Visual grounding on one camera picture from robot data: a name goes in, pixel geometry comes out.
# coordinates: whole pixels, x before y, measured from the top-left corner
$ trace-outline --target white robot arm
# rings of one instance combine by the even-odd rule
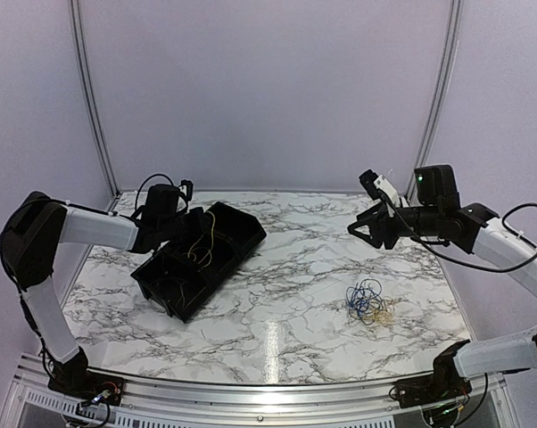
[[[144,206],[130,218],[53,200],[33,192],[0,234],[5,273],[17,285],[30,327],[54,364],[49,388],[82,397],[120,378],[87,371],[88,360],[68,327],[54,292],[53,262],[60,243],[85,243],[135,253],[154,251],[169,240],[204,231],[202,209],[187,212],[193,184],[153,185]]]
[[[407,207],[382,177],[371,170],[365,172],[360,182],[380,202],[359,214],[348,231],[376,248],[386,249],[393,248],[400,237],[410,236],[431,253],[457,262],[432,249],[435,244],[453,243],[496,268],[461,261],[459,264],[507,273],[537,298],[537,246],[483,205],[475,203],[461,208],[449,165],[424,167],[415,173],[417,198],[422,205]],[[427,242],[424,237],[438,240]],[[402,407],[424,405],[442,396],[448,398],[470,391],[470,377],[530,368],[537,368],[537,326],[488,341],[452,345],[434,360],[433,374],[398,381],[396,397]]]

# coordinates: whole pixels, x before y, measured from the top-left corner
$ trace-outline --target black plastic tray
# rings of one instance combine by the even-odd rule
[[[267,235],[256,217],[224,203],[215,203],[208,212],[215,216],[211,263],[207,256],[211,232],[197,233],[167,243],[132,273],[146,299],[155,300],[170,317],[183,322],[235,273]],[[211,230],[213,217],[205,217],[211,218],[207,227]],[[192,246],[194,257],[188,256]]]

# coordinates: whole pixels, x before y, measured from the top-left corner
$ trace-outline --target white marble table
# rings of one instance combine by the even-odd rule
[[[117,210],[133,211],[134,195]],[[346,227],[371,201],[322,193],[196,193],[255,215],[267,238],[184,325],[144,299],[130,273],[149,256],[94,247],[64,307],[92,366],[213,383],[337,383],[408,375],[468,338],[434,257],[409,239],[375,250]],[[348,316],[347,287],[375,278],[391,325]]]

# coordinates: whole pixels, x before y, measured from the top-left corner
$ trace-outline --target white backdrop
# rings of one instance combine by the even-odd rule
[[[450,2],[84,2],[87,52],[122,189],[405,190]]]

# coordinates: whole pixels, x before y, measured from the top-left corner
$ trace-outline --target blue wire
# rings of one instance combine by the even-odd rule
[[[381,297],[383,287],[376,279],[365,279],[354,287],[346,290],[346,304],[352,317],[359,319],[364,325],[372,325],[375,322],[374,314],[378,311],[387,310],[387,305]]]

